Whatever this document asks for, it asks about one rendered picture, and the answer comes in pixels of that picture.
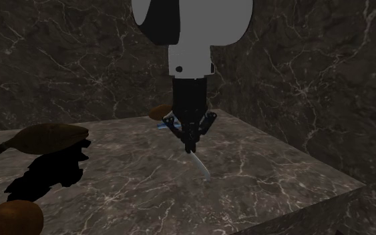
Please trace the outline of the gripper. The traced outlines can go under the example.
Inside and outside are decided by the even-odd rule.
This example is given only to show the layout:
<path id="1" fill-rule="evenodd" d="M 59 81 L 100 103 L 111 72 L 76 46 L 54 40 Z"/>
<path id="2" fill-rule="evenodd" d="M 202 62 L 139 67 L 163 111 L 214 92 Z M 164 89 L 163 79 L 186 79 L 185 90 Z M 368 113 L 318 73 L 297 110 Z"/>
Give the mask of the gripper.
<path id="1" fill-rule="evenodd" d="M 217 114 L 214 112 L 206 113 L 208 110 L 206 102 L 207 83 L 208 80 L 205 77 L 172 79 L 172 112 L 183 126 L 190 126 L 194 130 L 192 147 L 188 134 L 174 125 L 173 116 L 163 117 L 162 122 L 184 144 L 184 149 L 187 153 L 196 151 L 196 143 L 200 141 L 200 136 L 207 134 L 217 118 Z"/>

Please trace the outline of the white knife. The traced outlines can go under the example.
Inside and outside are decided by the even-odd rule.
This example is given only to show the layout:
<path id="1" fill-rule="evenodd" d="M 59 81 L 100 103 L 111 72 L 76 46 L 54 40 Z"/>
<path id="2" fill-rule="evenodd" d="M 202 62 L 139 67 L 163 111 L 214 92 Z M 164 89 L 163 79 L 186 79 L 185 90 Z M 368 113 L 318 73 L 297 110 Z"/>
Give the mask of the white knife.
<path id="1" fill-rule="evenodd" d="M 190 152 L 190 156 L 193 162 L 198 166 L 200 171 L 203 173 L 205 180 L 207 182 L 211 181 L 210 172 L 208 171 L 206 166 L 201 162 L 201 160 L 197 157 L 197 155 L 194 152 Z"/>

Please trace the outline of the brown gourd with curved stem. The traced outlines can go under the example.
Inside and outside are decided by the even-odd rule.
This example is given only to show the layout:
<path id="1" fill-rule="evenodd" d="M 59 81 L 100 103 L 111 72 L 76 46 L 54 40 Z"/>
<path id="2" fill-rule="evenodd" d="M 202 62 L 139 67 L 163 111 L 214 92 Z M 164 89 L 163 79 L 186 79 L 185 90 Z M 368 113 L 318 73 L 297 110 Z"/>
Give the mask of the brown gourd with curved stem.
<path id="1" fill-rule="evenodd" d="M 85 127 L 71 124 L 37 124 L 26 127 L 0 144 L 0 154 L 15 148 L 26 154 L 50 154 L 66 149 L 89 136 Z"/>

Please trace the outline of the brown rounded fruit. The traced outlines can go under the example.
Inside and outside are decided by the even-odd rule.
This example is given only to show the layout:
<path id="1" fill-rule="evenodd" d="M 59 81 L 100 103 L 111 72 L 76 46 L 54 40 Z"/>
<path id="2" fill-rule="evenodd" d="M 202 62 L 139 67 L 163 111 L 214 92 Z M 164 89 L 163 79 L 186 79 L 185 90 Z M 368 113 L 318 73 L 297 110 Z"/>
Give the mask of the brown rounded fruit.
<path id="1" fill-rule="evenodd" d="M 14 200 L 0 204 L 0 235 L 40 235 L 44 219 L 34 202 Z"/>

